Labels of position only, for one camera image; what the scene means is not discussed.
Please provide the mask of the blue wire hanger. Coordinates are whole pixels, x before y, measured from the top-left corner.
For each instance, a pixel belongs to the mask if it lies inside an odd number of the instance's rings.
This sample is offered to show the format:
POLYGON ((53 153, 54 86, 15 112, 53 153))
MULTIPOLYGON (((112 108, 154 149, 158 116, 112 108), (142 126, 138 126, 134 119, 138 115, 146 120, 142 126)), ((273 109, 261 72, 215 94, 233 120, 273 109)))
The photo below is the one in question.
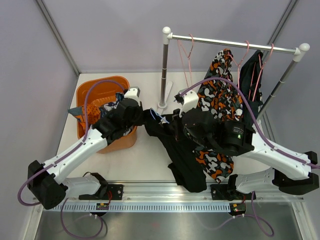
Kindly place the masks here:
POLYGON ((151 117, 158 121, 160 124, 169 124, 170 122, 163 116, 161 116, 158 112, 156 112, 153 108, 149 109, 151 117))

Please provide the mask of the pink wire hanger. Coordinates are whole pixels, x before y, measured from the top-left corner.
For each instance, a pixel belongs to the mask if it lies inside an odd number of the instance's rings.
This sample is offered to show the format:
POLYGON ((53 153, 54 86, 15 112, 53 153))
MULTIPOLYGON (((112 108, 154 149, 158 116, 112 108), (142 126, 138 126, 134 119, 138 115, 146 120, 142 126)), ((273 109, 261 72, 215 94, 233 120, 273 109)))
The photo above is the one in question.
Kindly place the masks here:
POLYGON ((187 52, 186 49, 184 48, 182 41, 177 40, 179 57, 180 57, 180 61, 182 64, 183 74, 184 74, 184 78, 185 78, 185 82, 186 82, 187 87, 189 87, 190 84, 191 85, 193 84, 192 67, 191 67, 191 54, 193 52, 193 48, 194 48, 194 44, 195 44, 193 35, 189 34, 189 36, 191 37, 191 48, 190 48, 189 52, 187 52), (183 60, 183 54, 185 55, 185 58, 187 59, 189 78, 187 77, 187 71, 185 68, 184 60, 183 60))

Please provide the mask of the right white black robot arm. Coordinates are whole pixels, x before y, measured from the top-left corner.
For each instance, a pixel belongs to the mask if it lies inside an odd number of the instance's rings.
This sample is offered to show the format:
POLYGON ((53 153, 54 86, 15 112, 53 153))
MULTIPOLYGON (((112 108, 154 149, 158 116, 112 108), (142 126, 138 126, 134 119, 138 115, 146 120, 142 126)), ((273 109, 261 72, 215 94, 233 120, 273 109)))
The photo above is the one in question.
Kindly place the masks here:
POLYGON ((236 120, 218 122, 207 111, 176 109, 173 125, 192 142, 228 157, 259 161, 269 168, 251 174, 230 176, 226 194, 231 199, 254 191, 279 190, 290 195, 304 195, 320 187, 320 178, 312 172, 317 163, 313 151, 298 153, 265 138, 260 129, 246 127, 236 120))

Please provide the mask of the blue orange patterned shorts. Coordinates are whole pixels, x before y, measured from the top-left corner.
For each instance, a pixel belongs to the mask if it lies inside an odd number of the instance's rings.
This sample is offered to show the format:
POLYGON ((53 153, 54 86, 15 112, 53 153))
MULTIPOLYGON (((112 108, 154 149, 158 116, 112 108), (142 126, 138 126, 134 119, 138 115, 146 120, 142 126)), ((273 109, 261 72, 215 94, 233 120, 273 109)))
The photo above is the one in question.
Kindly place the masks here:
MULTIPOLYGON (((89 126, 95 124, 100 118, 104 117, 112 109, 115 109, 119 102, 123 99, 124 94, 121 92, 116 92, 115 101, 107 101, 107 98, 103 97, 94 100, 92 103, 88 103, 86 107, 86 113, 89 126)), ((77 122, 83 129, 86 128, 84 105, 70 108, 67 112, 77 119, 77 122)))

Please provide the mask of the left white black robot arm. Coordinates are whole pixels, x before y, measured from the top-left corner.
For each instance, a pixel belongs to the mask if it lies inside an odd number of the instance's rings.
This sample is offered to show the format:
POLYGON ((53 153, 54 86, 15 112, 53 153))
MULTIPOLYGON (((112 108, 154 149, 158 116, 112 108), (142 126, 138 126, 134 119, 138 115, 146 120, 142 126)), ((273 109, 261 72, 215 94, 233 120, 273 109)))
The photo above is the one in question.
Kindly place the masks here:
POLYGON ((28 189, 46 210, 56 207, 66 198, 103 199, 108 194, 108 182, 100 174, 94 172, 72 178, 69 174, 91 155, 123 137, 127 129, 143 123, 142 102, 124 98, 61 155, 43 163, 37 160, 30 163, 27 172, 28 189))

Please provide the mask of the black shorts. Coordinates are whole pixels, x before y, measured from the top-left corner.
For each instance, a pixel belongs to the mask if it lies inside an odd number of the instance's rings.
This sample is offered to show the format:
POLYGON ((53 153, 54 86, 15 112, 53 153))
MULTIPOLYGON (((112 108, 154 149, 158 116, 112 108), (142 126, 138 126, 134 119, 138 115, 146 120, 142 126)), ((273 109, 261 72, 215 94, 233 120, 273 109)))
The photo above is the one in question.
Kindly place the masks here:
POLYGON ((175 139, 172 130, 173 114, 163 116, 169 121, 167 124, 154 120, 150 109, 145 111, 147 114, 147 121, 144 124, 145 130, 149 136, 158 138, 164 146, 171 160, 168 168, 171 170, 176 184, 183 186, 191 193, 200 193, 206 190, 206 175, 194 153, 197 144, 186 137, 179 141, 175 139))

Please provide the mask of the orange grey camouflage shorts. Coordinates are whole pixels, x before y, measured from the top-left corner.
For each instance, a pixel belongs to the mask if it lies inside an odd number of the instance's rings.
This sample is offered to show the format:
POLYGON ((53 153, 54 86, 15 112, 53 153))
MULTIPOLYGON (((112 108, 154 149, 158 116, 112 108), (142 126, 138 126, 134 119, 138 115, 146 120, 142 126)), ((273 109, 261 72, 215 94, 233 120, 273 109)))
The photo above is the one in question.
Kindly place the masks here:
MULTIPOLYGON (((225 48, 213 58, 205 79, 220 77, 233 81, 231 73, 233 54, 225 48)), ((241 121, 243 118, 243 100, 235 88, 220 80, 210 80, 202 83, 197 95, 197 108, 209 112, 218 122, 227 120, 241 121)), ((217 153, 202 146, 194 149, 195 159, 216 183, 220 184, 233 173, 234 161, 231 156, 217 153)))

